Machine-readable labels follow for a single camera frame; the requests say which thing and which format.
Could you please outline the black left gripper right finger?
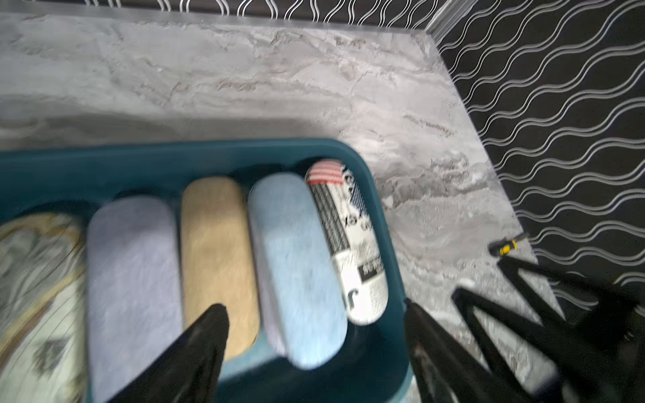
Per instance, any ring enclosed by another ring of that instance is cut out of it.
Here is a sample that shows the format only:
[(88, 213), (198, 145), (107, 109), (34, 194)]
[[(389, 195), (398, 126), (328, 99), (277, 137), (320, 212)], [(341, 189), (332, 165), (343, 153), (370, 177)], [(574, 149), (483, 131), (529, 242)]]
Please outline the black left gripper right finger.
[(405, 300), (407, 350), (422, 402), (528, 402), (494, 376), (420, 305)]

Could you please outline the lavender fabric glasses case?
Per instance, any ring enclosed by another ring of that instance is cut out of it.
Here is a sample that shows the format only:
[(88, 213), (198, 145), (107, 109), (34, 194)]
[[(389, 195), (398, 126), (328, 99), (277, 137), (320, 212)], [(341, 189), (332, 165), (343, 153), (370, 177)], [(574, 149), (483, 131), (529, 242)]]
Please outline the lavender fabric glasses case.
[(176, 219), (159, 198), (101, 207), (87, 228), (92, 399), (107, 402), (183, 332)]

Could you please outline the light blue glasses case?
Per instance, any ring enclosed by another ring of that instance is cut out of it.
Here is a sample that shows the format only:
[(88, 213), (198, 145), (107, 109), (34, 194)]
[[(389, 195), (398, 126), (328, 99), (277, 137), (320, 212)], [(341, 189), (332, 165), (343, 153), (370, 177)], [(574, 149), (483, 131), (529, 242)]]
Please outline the light blue glasses case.
[(312, 194), (276, 173), (252, 187), (248, 211), (266, 337), (293, 366), (316, 369), (342, 348), (348, 319)]

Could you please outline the cream map print glasses case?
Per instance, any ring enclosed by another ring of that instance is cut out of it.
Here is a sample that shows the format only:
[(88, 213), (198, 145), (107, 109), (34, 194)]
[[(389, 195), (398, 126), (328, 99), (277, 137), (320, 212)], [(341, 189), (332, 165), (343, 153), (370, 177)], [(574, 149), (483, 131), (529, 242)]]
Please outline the cream map print glasses case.
[(1, 400), (87, 399), (85, 238), (79, 219), (35, 213), (1, 226)]

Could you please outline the newspaper print glasses case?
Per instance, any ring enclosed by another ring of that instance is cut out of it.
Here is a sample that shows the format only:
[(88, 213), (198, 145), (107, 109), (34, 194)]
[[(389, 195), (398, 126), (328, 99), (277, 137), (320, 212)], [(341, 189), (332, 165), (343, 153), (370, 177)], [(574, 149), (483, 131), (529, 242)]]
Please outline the newspaper print glasses case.
[(377, 322), (389, 300), (386, 271), (371, 217), (353, 172), (336, 160), (314, 163), (306, 174), (346, 313), (358, 326)]

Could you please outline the tan fabric glasses case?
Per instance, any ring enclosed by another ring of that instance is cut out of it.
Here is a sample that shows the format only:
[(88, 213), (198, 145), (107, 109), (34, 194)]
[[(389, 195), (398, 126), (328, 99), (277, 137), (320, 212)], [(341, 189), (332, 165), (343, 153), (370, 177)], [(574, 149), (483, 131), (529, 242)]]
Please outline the tan fabric glasses case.
[(181, 270), (185, 325), (222, 304), (229, 320), (224, 358), (249, 350), (260, 332), (260, 305), (245, 195), (233, 179), (207, 177), (183, 191)]

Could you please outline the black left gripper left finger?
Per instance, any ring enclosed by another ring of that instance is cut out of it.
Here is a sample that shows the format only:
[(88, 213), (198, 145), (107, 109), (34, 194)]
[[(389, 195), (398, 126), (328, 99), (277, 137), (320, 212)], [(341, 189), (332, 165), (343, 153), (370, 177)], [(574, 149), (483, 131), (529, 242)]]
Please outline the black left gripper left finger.
[(213, 304), (112, 402), (214, 402), (227, 346), (225, 306)]

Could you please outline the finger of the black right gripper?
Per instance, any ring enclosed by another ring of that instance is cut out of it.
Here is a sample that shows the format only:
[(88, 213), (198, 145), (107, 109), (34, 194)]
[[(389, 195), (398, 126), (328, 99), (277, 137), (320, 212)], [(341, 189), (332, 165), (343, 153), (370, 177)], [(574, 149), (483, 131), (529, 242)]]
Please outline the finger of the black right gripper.
[[(452, 376), (456, 382), (452, 389), (461, 402), (538, 402), (541, 396), (557, 398), (554, 388), (564, 385), (593, 401), (620, 401), (620, 368), (616, 359), (585, 341), (574, 329), (554, 322), (537, 324), (463, 288), (456, 289), (452, 298), (488, 365), (484, 369), (468, 354), (452, 349), (455, 357), (450, 362), (457, 366), (451, 370), (463, 372)], [(541, 393), (528, 394), (475, 317), (476, 308), (551, 359), (559, 369), (554, 384), (544, 386)]]
[[(644, 291), (637, 290), (644, 287), (641, 271), (628, 271), (604, 282), (511, 256), (498, 260), (497, 266), (542, 319), (568, 322), (580, 332), (644, 331)], [(565, 304), (562, 312), (543, 301), (524, 273), (539, 276), (549, 285), (554, 297)]]

